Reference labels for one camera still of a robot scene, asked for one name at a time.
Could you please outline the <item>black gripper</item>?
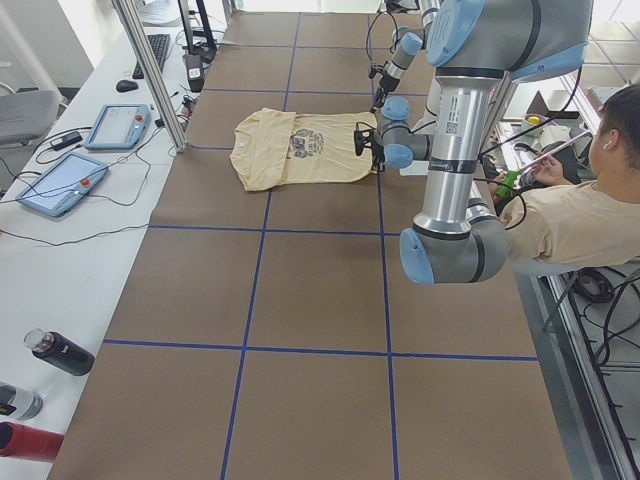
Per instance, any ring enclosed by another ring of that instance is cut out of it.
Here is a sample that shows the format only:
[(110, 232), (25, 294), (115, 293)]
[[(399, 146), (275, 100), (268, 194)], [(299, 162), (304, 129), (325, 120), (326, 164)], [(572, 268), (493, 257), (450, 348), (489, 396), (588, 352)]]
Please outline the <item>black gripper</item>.
[(378, 174), (384, 172), (385, 170), (386, 166), (384, 153), (381, 151), (373, 151), (371, 171)]
[(387, 97), (391, 93), (393, 93), (395, 89), (396, 89), (395, 86), (390, 86), (390, 87), (379, 86), (372, 97), (370, 112), (375, 113), (376, 111), (381, 109), (384, 106), (384, 103)]

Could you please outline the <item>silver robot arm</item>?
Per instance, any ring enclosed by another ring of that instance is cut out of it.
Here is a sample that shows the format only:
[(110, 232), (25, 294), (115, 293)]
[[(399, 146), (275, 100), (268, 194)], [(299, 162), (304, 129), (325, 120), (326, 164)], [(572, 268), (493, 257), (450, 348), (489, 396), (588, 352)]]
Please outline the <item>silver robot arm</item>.
[[(584, 61), (590, 1), (421, 1), (423, 27), (398, 34), (373, 105), (376, 157), (391, 168), (428, 162), (421, 211), (400, 235), (406, 276), (415, 283), (472, 283), (498, 273), (507, 234), (472, 192), (491, 90), (503, 78), (535, 81), (564, 75)], [(409, 106), (393, 95), (420, 51), (441, 88), (435, 131), (411, 132)]]
[[(382, 1), (377, 10), (376, 17), (368, 30), (365, 50), (369, 59), (368, 77), (370, 80), (380, 76), (378, 86), (372, 96), (371, 113), (381, 109), (387, 97), (393, 93), (404, 74), (409, 70), (414, 58), (421, 51), (427, 51), (427, 38), (434, 20), (442, 7), (442, 1)], [(420, 14), (421, 27), (399, 27), (394, 13)], [(394, 25), (391, 36), (390, 52), (392, 56), (383, 64), (377, 64), (367, 46), (370, 32), (376, 20), (382, 15), (388, 15)]]

